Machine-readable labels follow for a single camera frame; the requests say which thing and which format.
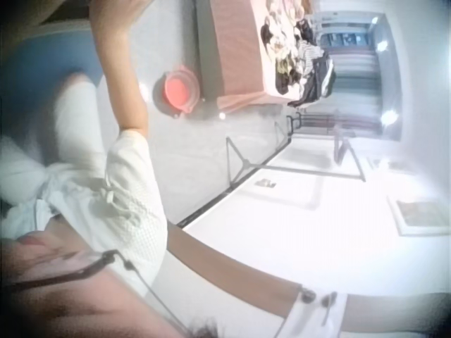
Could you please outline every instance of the person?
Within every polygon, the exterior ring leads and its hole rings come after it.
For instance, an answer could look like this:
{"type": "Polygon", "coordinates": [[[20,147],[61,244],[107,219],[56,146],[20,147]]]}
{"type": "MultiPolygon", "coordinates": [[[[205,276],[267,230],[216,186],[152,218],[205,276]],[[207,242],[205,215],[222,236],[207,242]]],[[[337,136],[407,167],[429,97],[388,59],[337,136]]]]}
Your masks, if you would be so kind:
{"type": "Polygon", "coordinates": [[[43,337],[216,337],[144,301],[167,223],[147,143],[129,31],[152,0],[92,0],[89,16],[120,134],[105,154],[96,90],[73,74],[54,104],[59,162],[45,168],[1,137],[2,324],[43,337]]]}

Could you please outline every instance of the hand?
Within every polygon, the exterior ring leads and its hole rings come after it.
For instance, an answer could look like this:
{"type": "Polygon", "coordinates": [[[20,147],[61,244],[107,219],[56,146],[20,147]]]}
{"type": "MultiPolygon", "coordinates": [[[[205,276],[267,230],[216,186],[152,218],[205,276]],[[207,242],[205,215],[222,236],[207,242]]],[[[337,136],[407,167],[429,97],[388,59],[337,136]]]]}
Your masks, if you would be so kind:
{"type": "Polygon", "coordinates": [[[96,39],[127,35],[132,24],[153,0],[92,0],[89,19],[96,39]]]}

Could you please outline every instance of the white floor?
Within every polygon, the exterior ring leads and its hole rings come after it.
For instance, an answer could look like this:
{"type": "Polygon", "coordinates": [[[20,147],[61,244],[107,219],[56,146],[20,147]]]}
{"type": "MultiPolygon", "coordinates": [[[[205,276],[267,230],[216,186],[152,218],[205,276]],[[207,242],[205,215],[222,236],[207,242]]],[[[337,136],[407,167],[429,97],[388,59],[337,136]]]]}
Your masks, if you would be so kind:
{"type": "MultiPolygon", "coordinates": [[[[199,75],[196,11],[193,0],[157,0],[132,31],[132,56],[150,111],[150,149],[163,206],[178,223],[228,188],[226,136],[256,162],[268,158],[282,140],[274,122],[285,128],[281,106],[255,106],[225,120],[212,102],[200,103],[178,119],[161,98],[161,78],[186,65],[199,75]]],[[[117,135],[105,79],[98,89],[106,146],[117,135]]],[[[239,163],[233,163],[237,170],[239,163]]]]}

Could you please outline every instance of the white shirt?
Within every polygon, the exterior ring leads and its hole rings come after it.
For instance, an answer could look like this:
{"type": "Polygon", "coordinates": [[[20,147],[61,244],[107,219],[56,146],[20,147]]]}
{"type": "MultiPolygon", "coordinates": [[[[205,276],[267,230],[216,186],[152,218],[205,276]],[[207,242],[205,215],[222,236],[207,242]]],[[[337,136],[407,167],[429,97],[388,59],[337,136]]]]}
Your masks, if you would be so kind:
{"type": "MultiPolygon", "coordinates": [[[[104,178],[69,164],[52,165],[48,171],[36,198],[8,212],[1,237],[17,239],[43,231],[52,217],[61,214],[93,250],[118,249],[152,284],[168,233],[147,140],[138,132],[122,132],[106,157],[104,178]]],[[[111,267],[138,294],[147,293],[122,262],[111,267]]]]}

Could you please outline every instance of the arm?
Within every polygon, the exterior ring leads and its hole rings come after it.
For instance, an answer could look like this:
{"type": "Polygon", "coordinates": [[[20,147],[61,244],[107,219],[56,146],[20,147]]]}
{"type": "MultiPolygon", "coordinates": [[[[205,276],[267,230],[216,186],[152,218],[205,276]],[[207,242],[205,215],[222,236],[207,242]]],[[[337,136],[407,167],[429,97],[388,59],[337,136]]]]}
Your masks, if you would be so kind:
{"type": "Polygon", "coordinates": [[[129,30],[152,0],[93,0],[89,9],[97,53],[119,128],[147,138],[148,113],[133,70],[129,30]]]}

